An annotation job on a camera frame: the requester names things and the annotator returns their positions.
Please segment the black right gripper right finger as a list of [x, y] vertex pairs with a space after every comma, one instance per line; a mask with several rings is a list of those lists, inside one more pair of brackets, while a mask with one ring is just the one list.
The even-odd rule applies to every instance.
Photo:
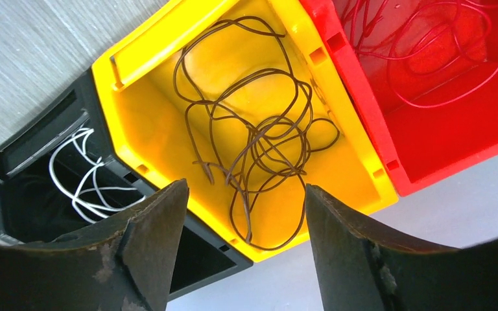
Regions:
[[316, 185], [306, 186], [305, 209], [325, 310], [498, 310], [498, 238], [429, 242]]

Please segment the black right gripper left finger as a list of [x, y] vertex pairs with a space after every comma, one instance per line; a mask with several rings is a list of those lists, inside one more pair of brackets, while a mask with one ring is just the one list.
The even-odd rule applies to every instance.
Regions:
[[179, 179], [50, 242], [0, 245], [0, 310], [165, 310], [188, 198]]

